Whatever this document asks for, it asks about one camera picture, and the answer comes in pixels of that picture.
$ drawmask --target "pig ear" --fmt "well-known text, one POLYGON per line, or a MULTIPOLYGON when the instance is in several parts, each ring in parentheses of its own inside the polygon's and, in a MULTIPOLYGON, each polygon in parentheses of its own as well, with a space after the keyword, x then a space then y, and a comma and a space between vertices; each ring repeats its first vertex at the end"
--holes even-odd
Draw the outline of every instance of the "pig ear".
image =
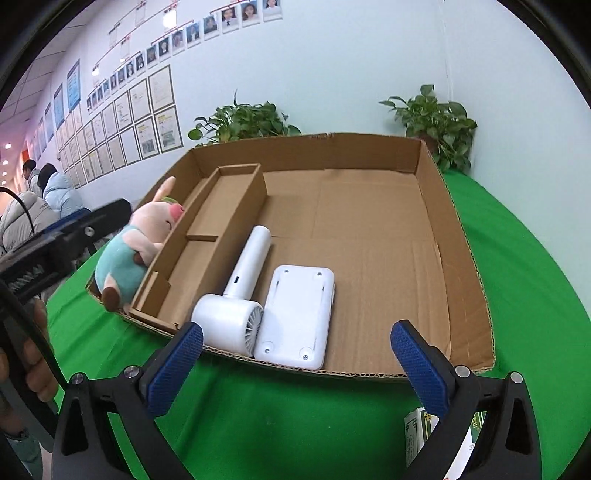
POLYGON ((175 181, 176 181, 176 179, 174 177, 168 177, 164 181, 164 183, 160 186, 160 188, 156 192, 156 195, 154 195, 154 200, 152 200, 152 201, 159 202, 164 197, 167 197, 168 195, 170 195, 170 193, 173 191, 175 181))

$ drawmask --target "white wall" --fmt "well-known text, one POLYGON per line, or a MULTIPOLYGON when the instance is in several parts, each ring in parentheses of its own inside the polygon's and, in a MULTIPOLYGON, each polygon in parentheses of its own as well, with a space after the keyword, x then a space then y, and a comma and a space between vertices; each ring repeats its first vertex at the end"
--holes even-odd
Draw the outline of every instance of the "white wall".
MULTIPOLYGON (((59 84, 65 87, 67 72, 78 58, 83 118, 88 121, 90 71, 108 49, 108 31, 135 4, 135 0, 111 2, 95 17, 61 61, 34 123, 59 84)), ((168 4, 168 0, 149 1, 147 17, 168 4)), ((171 64, 186 147, 194 145, 186 137, 193 119, 231 103, 236 89, 241 102, 276 103, 303 132, 384 134, 401 130, 395 129, 380 100, 390 95, 410 97, 428 82, 447 93, 437 0, 345 4, 342 0, 283 0, 283 20, 221 35, 164 62, 171 64)), ((178 3, 178 24, 203 18, 224 5, 220 0, 183 0, 178 3)), ((130 15, 119 31, 131 30, 134 22, 130 15)), ((131 35, 130 53, 147 48, 163 33, 158 15, 131 35)), ((117 47, 101 61, 101 79, 117 68, 119 52, 117 47)), ((42 155, 41 165, 55 162, 54 143, 42 155)), ((139 199, 183 153, 175 150, 93 181, 80 191, 85 205, 94 208, 121 196, 139 199)))
POLYGON ((591 111, 496 0, 446 0, 453 96, 478 122, 471 175, 546 247, 591 312, 591 111))

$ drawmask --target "stuffed pig toy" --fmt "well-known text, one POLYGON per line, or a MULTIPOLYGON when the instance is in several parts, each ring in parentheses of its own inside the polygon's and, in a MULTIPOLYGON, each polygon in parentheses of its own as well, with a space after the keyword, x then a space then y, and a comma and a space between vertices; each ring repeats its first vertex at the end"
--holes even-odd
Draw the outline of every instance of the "stuffed pig toy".
POLYGON ((107 311, 129 310, 148 267, 183 214, 183 207, 167 197, 174 182, 174 177, 166 179, 154 199, 134 212, 99 258, 95 280, 107 311))

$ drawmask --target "cardboard tray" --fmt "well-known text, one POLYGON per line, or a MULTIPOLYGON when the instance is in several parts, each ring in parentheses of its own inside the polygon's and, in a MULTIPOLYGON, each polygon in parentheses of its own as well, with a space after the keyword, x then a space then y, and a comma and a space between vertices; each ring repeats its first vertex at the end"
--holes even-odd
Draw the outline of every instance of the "cardboard tray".
MULTIPOLYGON (((423 142, 379 135, 279 137, 196 148, 168 177, 185 207, 127 320, 172 336, 206 293, 221 294, 250 231, 273 236, 253 300, 282 264, 326 267, 336 293, 323 369, 397 377, 392 324, 409 319, 457 365, 493 367, 482 283, 446 185, 423 142)), ((99 298, 93 279, 88 289, 99 298)), ((234 353, 208 350, 240 361, 234 353)))

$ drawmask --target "blue poster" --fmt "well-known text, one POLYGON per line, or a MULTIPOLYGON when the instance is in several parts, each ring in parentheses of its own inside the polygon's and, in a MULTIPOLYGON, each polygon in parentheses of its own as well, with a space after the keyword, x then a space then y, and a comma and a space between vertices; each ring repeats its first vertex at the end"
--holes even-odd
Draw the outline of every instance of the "blue poster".
POLYGON ((68 108, 70 112, 80 103, 80 60, 68 72, 68 108))
POLYGON ((45 109, 45 135, 47 136, 47 142, 49 143, 53 138, 53 117, 51 116, 51 102, 45 109))
POLYGON ((45 127, 43 126, 43 118, 39 120, 39 127, 37 127, 37 138, 41 145, 41 153, 47 148, 47 141, 45 140, 45 127))
POLYGON ((56 128, 60 128, 64 120, 64 90, 62 85, 53 94, 53 112, 56 116, 56 128))

